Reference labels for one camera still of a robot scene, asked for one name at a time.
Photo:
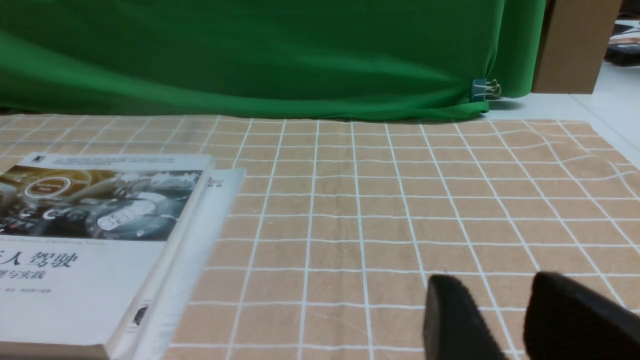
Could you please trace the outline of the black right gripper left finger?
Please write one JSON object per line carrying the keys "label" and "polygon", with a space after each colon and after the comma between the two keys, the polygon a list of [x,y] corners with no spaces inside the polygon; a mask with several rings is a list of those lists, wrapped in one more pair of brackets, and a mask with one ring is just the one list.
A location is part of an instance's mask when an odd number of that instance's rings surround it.
{"label": "black right gripper left finger", "polygon": [[426,360],[506,358],[470,291],[455,276],[430,276],[422,338]]}

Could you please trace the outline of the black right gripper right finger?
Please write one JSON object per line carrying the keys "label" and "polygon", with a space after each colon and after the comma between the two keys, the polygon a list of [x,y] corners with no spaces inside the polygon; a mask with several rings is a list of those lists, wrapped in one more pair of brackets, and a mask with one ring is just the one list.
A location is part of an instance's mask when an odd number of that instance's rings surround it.
{"label": "black right gripper right finger", "polygon": [[637,314],[557,272],[535,274],[523,326],[531,360],[637,360]]}

